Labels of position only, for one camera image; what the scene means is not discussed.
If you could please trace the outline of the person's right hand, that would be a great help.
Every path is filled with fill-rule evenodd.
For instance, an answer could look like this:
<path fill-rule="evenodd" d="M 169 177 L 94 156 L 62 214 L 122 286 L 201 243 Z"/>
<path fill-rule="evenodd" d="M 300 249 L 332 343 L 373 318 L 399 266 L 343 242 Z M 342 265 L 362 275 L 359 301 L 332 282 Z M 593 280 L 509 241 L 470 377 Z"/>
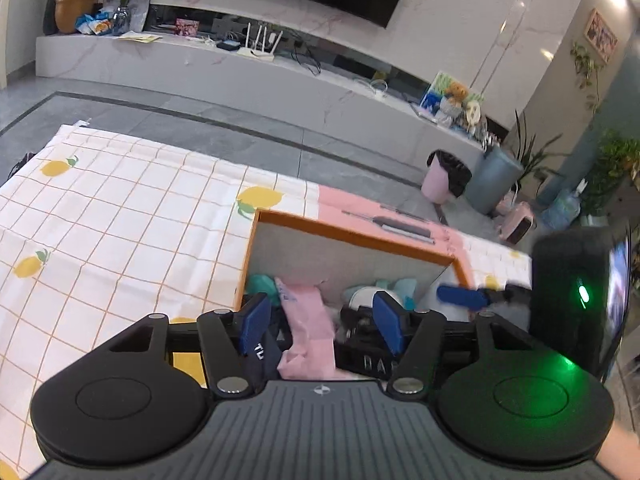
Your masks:
<path fill-rule="evenodd" d="M 613 422 L 596 461 L 615 479 L 640 480 L 639 437 L 618 422 Z"/>

